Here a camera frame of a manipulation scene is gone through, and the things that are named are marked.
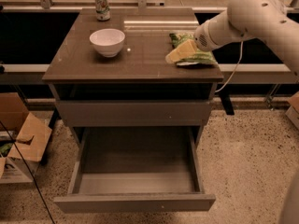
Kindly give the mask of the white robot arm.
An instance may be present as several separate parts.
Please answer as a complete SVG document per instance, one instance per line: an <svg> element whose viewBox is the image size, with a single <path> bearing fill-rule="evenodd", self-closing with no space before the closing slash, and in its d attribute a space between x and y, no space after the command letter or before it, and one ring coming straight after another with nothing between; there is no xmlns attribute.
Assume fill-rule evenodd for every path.
<svg viewBox="0 0 299 224"><path fill-rule="evenodd" d="M200 30L213 49L252 35L298 69L298 25L278 0L231 0ZM175 213L173 224L298 224L298 131L283 112L214 112L198 155L218 199L207 213Z"/></svg>

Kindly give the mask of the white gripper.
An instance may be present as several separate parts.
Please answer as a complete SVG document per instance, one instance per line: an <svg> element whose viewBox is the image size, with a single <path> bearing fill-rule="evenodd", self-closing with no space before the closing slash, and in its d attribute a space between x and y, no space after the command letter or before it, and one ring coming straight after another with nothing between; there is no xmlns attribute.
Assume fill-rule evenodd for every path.
<svg viewBox="0 0 299 224"><path fill-rule="evenodd" d="M166 62L177 63L182 59L193 56L197 51L197 47L202 51L212 51L220 48L221 30L222 24L219 21L205 21L199 25L194 32L195 42L192 39L188 39L179 44L165 56Z"/></svg>

